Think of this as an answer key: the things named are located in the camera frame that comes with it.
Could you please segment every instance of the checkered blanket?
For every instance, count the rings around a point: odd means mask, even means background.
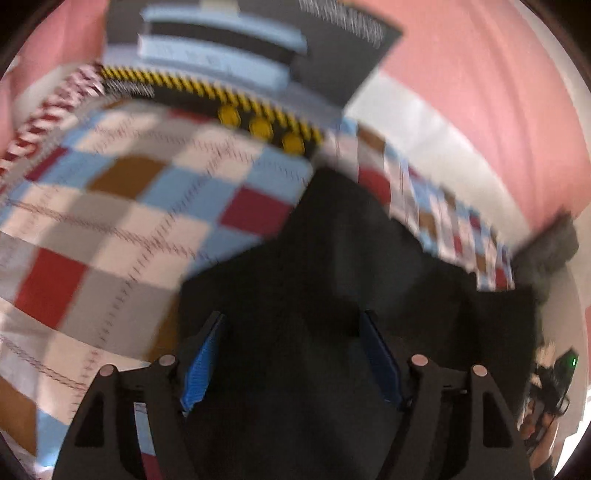
[[[36,154],[11,159],[1,197],[0,424],[39,478],[98,368],[174,351],[182,280],[276,234],[315,166],[366,186],[480,288],[511,286],[490,226],[354,122],[308,162],[165,106],[80,103]],[[136,414],[157,478],[145,407]]]

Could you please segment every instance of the screw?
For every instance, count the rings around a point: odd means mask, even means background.
[[[103,365],[99,370],[99,374],[101,377],[108,377],[112,375],[114,371],[115,367],[113,365]]]
[[[488,373],[488,370],[486,369],[486,367],[483,367],[482,365],[474,365],[472,367],[472,370],[479,377],[485,377]]]
[[[429,363],[428,358],[420,354],[413,355],[410,361],[413,363],[413,365],[416,365],[417,367],[424,367]]]
[[[174,355],[163,355],[158,359],[158,363],[163,367],[170,367],[170,365],[174,365],[177,361],[177,358]]]

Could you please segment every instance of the yellow circle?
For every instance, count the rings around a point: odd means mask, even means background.
[[[251,120],[250,130],[252,136],[259,140],[267,142],[273,138],[273,128],[271,124],[261,116],[256,116]]]
[[[223,105],[217,111],[217,117],[220,119],[220,122],[227,127],[236,128],[239,127],[241,123],[240,114],[232,105]]]
[[[304,141],[299,135],[289,132],[283,136],[283,150],[292,155],[302,155],[306,151]]]

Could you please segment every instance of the blue gripper pad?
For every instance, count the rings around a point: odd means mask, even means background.
[[[217,349],[222,338],[224,322],[225,317],[220,316],[203,342],[195,360],[187,369],[183,396],[181,397],[181,405],[186,412],[191,411],[193,406],[202,401],[205,396],[216,364]]]
[[[370,316],[365,312],[359,317],[359,336],[384,400],[399,407],[403,401],[400,369]]]

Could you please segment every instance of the brown square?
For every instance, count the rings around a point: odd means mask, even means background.
[[[178,297],[174,298],[158,328],[158,333],[144,360],[153,362],[178,348]]]
[[[476,254],[476,268],[479,272],[486,272],[486,258]]]
[[[37,406],[2,377],[0,429],[31,455],[37,454]]]
[[[437,238],[437,226],[435,224],[435,217],[431,213],[419,211],[418,226],[425,229],[431,234],[433,238]]]
[[[141,155],[119,157],[109,170],[88,186],[88,190],[134,200],[164,168],[164,163]]]
[[[456,208],[456,198],[453,196],[453,193],[450,192],[449,190],[446,190],[446,189],[442,189],[442,190],[443,190],[443,197],[445,198],[445,201],[447,202],[447,204],[452,209],[455,209]]]
[[[386,148],[386,142],[382,137],[372,132],[371,130],[367,130],[365,127],[362,127],[360,125],[357,130],[357,137],[369,148],[373,148],[378,153],[384,153],[384,149]]]

